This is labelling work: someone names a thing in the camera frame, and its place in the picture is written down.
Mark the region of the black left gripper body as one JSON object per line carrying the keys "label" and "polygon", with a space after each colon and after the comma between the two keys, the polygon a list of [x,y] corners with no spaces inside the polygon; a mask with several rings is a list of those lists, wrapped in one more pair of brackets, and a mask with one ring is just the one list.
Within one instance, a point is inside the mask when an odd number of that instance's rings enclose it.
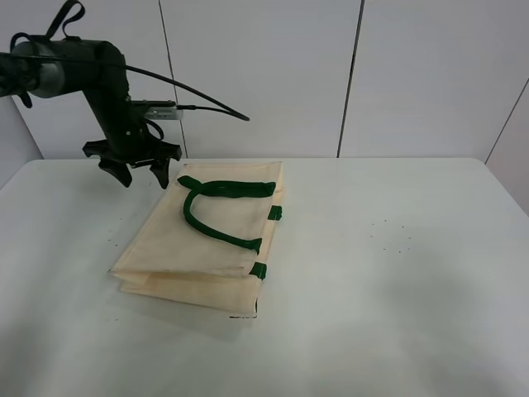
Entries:
{"label": "black left gripper body", "polygon": [[105,136],[103,140],[84,144],[83,153],[87,157],[96,155],[132,166],[181,159],[181,147],[166,142],[161,127],[149,118],[159,109],[174,111],[175,102],[114,97],[88,97],[87,100]]}

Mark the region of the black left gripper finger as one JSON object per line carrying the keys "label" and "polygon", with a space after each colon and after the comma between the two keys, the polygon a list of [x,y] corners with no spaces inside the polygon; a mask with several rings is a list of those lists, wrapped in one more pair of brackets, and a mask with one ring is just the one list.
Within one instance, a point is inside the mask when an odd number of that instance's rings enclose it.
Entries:
{"label": "black left gripper finger", "polygon": [[150,166],[151,173],[158,180],[160,187],[166,189],[169,185],[170,158],[154,160]]}
{"label": "black left gripper finger", "polygon": [[125,188],[131,185],[132,177],[126,164],[113,160],[101,159],[98,167],[117,179]]}

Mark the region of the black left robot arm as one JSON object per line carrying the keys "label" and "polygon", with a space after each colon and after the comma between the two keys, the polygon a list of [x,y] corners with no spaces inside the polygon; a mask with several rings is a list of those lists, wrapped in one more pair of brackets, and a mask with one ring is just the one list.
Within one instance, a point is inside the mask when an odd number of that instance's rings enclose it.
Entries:
{"label": "black left robot arm", "polygon": [[1,54],[1,95],[18,96],[31,108],[32,96],[82,93],[104,134],[100,141],[86,142],[83,153],[98,157],[99,168],[124,186],[131,184],[131,169],[147,166],[166,188],[169,163],[180,160],[182,150],[164,141],[163,130],[147,114],[175,103],[131,99],[125,58],[107,41],[22,39]]}

